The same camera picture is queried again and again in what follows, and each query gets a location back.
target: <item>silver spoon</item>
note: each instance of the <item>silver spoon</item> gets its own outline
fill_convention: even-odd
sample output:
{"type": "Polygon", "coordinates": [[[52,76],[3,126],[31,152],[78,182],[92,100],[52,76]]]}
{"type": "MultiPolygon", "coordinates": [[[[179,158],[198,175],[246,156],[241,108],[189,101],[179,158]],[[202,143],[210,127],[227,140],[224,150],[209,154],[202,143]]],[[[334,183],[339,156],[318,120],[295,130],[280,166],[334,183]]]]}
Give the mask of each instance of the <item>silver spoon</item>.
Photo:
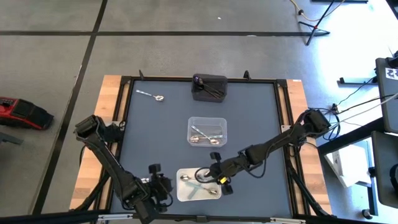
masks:
{"type": "Polygon", "coordinates": [[[211,139],[209,138],[205,133],[203,133],[202,131],[200,131],[197,127],[195,127],[194,125],[191,126],[192,129],[194,129],[195,131],[199,132],[199,134],[203,135],[205,138],[207,138],[210,141],[210,144],[220,144],[220,142],[218,140],[215,139],[211,139]]]}
{"type": "Polygon", "coordinates": [[[188,175],[181,175],[180,180],[186,182],[188,180],[195,180],[195,178],[189,177],[188,175]]]}
{"type": "Polygon", "coordinates": [[[141,91],[141,90],[136,90],[136,92],[137,92],[137,93],[144,94],[144,95],[147,95],[147,96],[152,96],[152,97],[154,97],[155,100],[158,101],[158,102],[161,102],[161,101],[164,100],[164,96],[161,96],[161,95],[154,96],[154,95],[152,95],[152,94],[146,93],[146,92],[141,91]]]}
{"type": "Polygon", "coordinates": [[[211,195],[217,195],[217,194],[218,194],[218,191],[217,191],[217,190],[214,190],[214,189],[207,189],[206,187],[202,187],[201,185],[194,184],[194,183],[192,183],[192,182],[186,182],[185,184],[188,185],[188,186],[190,186],[190,187],[194,187],[194,188],[206,190],[206,191],[209,192],[209,194],[211,194],[211,195]]]}
{"type": "MultiPolygon", "coordinates": [[[[214,138],[223,138],[223,136],[222,136],[222,135],[219,135],[219,136],[209,136],[209,138],[211,138],[211,139],[214,139],[214,138]]],[[[189,138],[189,141],[192,142],[192,143],[195,143],[195,142],[198,142],[198,141],[201,140],[201,139],[207,139],[207,138],[206,138],[206,137],[200,137],[200,136],[194,135],[194,136],[192,136],[192,137],[189,138]]]]}

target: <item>cable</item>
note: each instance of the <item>cable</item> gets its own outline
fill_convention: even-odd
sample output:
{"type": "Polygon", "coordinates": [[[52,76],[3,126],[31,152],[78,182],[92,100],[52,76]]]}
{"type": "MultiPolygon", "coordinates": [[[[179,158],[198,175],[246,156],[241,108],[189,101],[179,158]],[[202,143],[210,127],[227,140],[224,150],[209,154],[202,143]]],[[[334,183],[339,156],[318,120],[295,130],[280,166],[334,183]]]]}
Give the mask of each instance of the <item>cable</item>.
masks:
{"type": "Polygon", "coordinates": [[[360,124],[354,124],[354,123],[350,123],[350,122],[347,122],[347,121],[343,121],[343,122],[346,123],[346,124],[357,125],[357,126],[359,126],[359,127],[363,127],[363,126],[360,125],[360,124]]]}
{"type": "Polygon", "coordinates": [[[201,183],[201,184],[208,184],[208,183],[216,182],[217,179],[218,179],[219,177],[221,177],[221,174],[220,174],[217,178],[213,178],[213,179],[208,180],[208,181],[201,181],[201,180],[198,179],[198,173],[199,173],[199,171],[204,170],[204,169],[210,170],[210,167],[202,167],[202,168],[199,168],[198,170],[196,170],[195,174],[193,175],[193,176],[195,177],[195,180],[196,180],[197,182],[201,183]]]}
{"type": "Polygon", "coordinates": [[[269,156],[269,149],[272,147],[273,145],[269,146],[269,148],[266,151],[266,159],[264,159],[264,165],[262,167],[262,172],[261,175],[257,176],[254,175],[250,170],[248,170],[247,168],[245,168],[244,166],[241,166],[250,176],[256,178],[256,179],[260,179],[262,178],[265,174],[266,174],[266,169],[267,169],[267,158],[269,156]]]}
{"type": "Polygon", "coordinates": [[[83,145],[83,147],[80,149],[80,158],[79,158],[79,166],[81,165],[81,161],[83,160],[83,153],[85,151],[86,145],[83,145]]]}
{"type": "Polygon", "coordinates": [[[369,79],[366,83],[363,83],[357,90],[355,90],[352,94],[348,95],[347,98],[343,99],[340,101],[340,103],[337,104],[340,105],[342,102],[344,102],[345,100],[347,100],[350,96],[354,95],[357,91],[359,91],[362,87],[364,87],[365,85],[369,84],[370,81],[373,80],[373,78],[369,79]]]}
{"type": "Polygon", "coordinates": [[[314,143],[305,142],[305,144],[309,144],[309,145],[313,146],[315,149],[318,149],[318,146],[314,145],[314,143]]]}
{"type": "Polygon", "coordinates": [[[369,108],[369,109],[367,109],[367,110],[364,110],[364,111],[362,111],[362,112],[360,112],[360,113],[358,113],[358,114],[354,114],[354,115],[352,115],[352,116],[349,116],[348,118],[345,118],[345,119],[343,119],[343,120],[337,122],[337,123],[335,124],[335,127],[336,127],[337,125],[340,125],[340,123],[342,123],[342,122],[344,122],[344,121],[346,121],[346,120],[348,120],[348,119],[350,119],[350,118],[353,118],[353,117],[355,117],[355,116],[361,115],[361,114],[363,114],[363,113],[365,113],[365,112],[368,112],[368,111],[371,110],[371,109],[374,109],[374,108],[376,108],[376,107],[378,107],[378,106],[383,105],[384,103],[387,103],[388,101],[394,99],[396,96],[398,96],[398,93],[394,94],[393,96],[389,97],[388,99],[386,99],[385,101],[379,103],[379,104],[376,105],[376,106],[373,106],[373,107],[371,107],[371,108],[369,108]]]}
{"type": "MultiPolygon", "coordinates": [[[[300,12],[301,11],[301,16],[303,16],[304,17],[304,19],[306,19],[306,20],[308,20],[308,21],[310,21],[310,22],[317,22],[317,21],[319,21],[320,19],[309,19],[305,14],[304,14],[304,10],[302,10],[298,5],[297,5],[297,3],[294,1],[294,0],[290,0],[290,2],[291,3],[293,3],[293,5],[294,5],[294,7],[298,10],[298,12],[300,12]]],[[[340,4],[339,5],[337,5],[332,11],[330,11],[328,14],[326,14],[325,16],[324,16],[324,18],[325,17],[327,17],[327,16],[329,16],[332,12],[334,12],[338,7],[340,7],[341,6],[341,4],[343,4],[345,2],[345,0],[342,0],[341,2],[340,2],[340,4]]]]}
{"type": "Polygon", "coordinates": [[[170,197],[170,203],[168,205],[166,205],[166,207],[170,207],[173,204],[173,196],[170,194],[170,192],[167,191],[167,189],[163,186],[163,184],[161,182],[159,182],[160,186],[162,186],[163,190],[167,193],[167,195],[169,195],[170,197]]]}
{"type": "Polygon", "coordinates": [[[366,104],[366,103],[370,103],[370,102],[375,101],[375,100],[381,100],[381,99],[384,99],[384,98],[390,97],[390,96],[394,96],[394,95],[393,95],[393,94],[390,94],[390,95],[386,95],[386,96],[382,96],[382,97],[378,96],[378,97],[373,98],[373,99],[371,99],[371,100],[368,100],[368,101],[365,101],[365,102],[363,102],[363,103],[360,103],[360,104],[354,105],[354,106],[352,106],[352,107],[349,107],[349,108],[343,110],[342,112],[340,112],[340,113],[338,113],[338,114],[344,113],[344,112],[346,112],[346,111],[348,111],[348,110],[350,110],[350,109],[352,109],[352,108],[355,108],[355,107],[357,107],[357,106],[361,106],[361,105],[364,105],[364,104],[366,104]]]}

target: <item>black floor stripe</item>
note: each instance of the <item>black floor stripe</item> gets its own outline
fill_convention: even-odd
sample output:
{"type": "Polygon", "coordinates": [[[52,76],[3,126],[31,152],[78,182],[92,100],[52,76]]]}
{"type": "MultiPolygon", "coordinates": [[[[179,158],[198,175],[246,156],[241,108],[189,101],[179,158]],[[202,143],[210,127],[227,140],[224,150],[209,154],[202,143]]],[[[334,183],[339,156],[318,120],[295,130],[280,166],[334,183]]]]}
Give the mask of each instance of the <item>black floor stripe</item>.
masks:
{"type": "MultiPolygon", "coordinates": [[[[99,31],[100,36],[256,36],[308,37],[311,32],[239,32],[239,31],[99,31]]],[[[319,37],[325,33],[315,33],[319,37]]]]}
{"type": "Polygon", "coordinates": [[[29,35],[29,36],[82,36],[92,35],[92,31],[23,31],[23,30],[0,30],[0,35],[29,35]]]}
{"type": "MultiPolygon", "coordinates": [[[[108,2],[108,0],[103,0],[103,2],[101,4],[101,7],[100,7],[99,13],[98,13],[98,17],[97,17],[97,20],[96,20],[94,28],[93,28],[93,32],[98,32],[98,29],[100,28],[107,2],[108,2]]],[[[33,208],[31,210],[33,215],[38,215],[38,214],[42,213],[45,199],[49,192],[51,180],[54,175],[55,168],[57,166],[58,159],[61,154],[62,145],[65,140],[65,136],[67,135],[67,130],[68,130],[68,127],[70,124],[70,120],[72,118],[73,110],[75,109],[76,100],[77,100],[77,97],[80,92],[81,84],[83,83],[87,65],[90,60],[91,53],[93,51],[95,39],[96,39],[96,35],[92,35],[90,37],[90,40],[88,41],[88,46],[87,46],[85,55],[83,57],[83,61],[81,63],[79,74],[76,78],[75,86],[73,87],[72,94],[68,101],[65,114],[63,115],[63,119],[62,119],[62,123],[61,123],[61,127],[59,130],[58,136],[53,143],[53,148],[50,153],[50,155],[51,155],[50,161],[48,163],[48,166],[46,167],[44,176],[41,178],[41,181],[39,182],[38,192],[36,194],[33,208]]]]}

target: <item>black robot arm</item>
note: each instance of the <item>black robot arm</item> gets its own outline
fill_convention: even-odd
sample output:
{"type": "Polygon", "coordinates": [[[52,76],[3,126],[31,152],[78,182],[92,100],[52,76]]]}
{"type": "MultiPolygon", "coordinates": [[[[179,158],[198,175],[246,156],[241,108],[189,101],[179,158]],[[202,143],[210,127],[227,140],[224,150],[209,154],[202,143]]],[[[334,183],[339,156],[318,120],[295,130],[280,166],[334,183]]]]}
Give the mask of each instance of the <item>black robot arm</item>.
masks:
{"type": "Polygon", "coordinates": [[[262,144],[249,146],[238,152],[238,156],[226,159],[221,162],[218,153],[212,153],[211,158],[217,162],[209,168],[209,173],[205,177],[212,177],[208,182],[217,182],[221,185],[227,185],[229,178],[235,176],[238,172],[245,170],[247,172],[259,167],[273,151],[286,146],[301,146],[307,140],[307,137],[321,136],[325,134],[330,127],[330,123],[319,110],[307,110],[300,115],[295,124],[289,130],[284,131],[278,136],[262,144]]]}
{"type": "Polygon", "coordinates": [[[119,141],[123,135],[121,128],[112,124],[105,126],[98,116],[90,116],[76,125],[78,141],[85,143],[93,151],[101,165],[113,180],[115,194],[126,210],[135,210],[141,223],[149,223],[156,218],[159,212],[165,212],[169,205],[161,203],[166,200],[172,190],[170,179],[160,172],[160,165],[149,166],[152,174],[148,183],[123,169],[108,149],[106,142],[119,141]]]}

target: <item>gray floor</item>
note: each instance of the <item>gray floor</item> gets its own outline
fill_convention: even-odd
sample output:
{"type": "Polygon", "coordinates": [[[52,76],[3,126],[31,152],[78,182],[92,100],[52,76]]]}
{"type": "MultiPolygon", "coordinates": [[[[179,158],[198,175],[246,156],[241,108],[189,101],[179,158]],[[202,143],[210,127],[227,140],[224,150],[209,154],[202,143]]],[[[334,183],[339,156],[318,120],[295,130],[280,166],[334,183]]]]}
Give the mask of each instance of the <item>gray floor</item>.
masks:
{"type": "MultiPolygon", "coordinates": [[[[327,7],[309,0],[297,3],[311,18],[327,7]]],[[[0,30],[90,31],[100,4],[99,0],[0,0],[0,30]]],[[[308,31],[297,21],[288,0],[114,0],[107,5],[100,30],[308,31]]],[[[241,77],[249,70],[253,78],[301,79],[308,105],[328,106],[356,88],[338,86],[337,78],[372,77],[374,60],[398,50],[396,25],[389,6],[371,0],[342,5],[321,24],[331,35],[314,39],[309,47],[301,37],[97,37],[44,212],[69,207],[81,148],[73,126],[92,114],[104,75],[137,75],[141,69],[145,75],[241,77]]],[[[54,125],[45,132],[0,127],[25,139],[21,147],[0,145],[1,216],[28,212],[88,39],[0,36],[0,95],[31,100],[55,115],[54,125]]],[[[343,105],[362,99],[365,93],[375,96],[377,89],[366,87],[343,105]]],[[[344,126],[346,131],[352,128],[344,126]]],[[[343,189],[328,167],[324,171],[333,213],[363,220],[358,212],[367,207],[366,190],[343,189]]],[[[380,209],[382,215],[374,220],[396,220],[391,215],[394,210],[380,209]]]]}

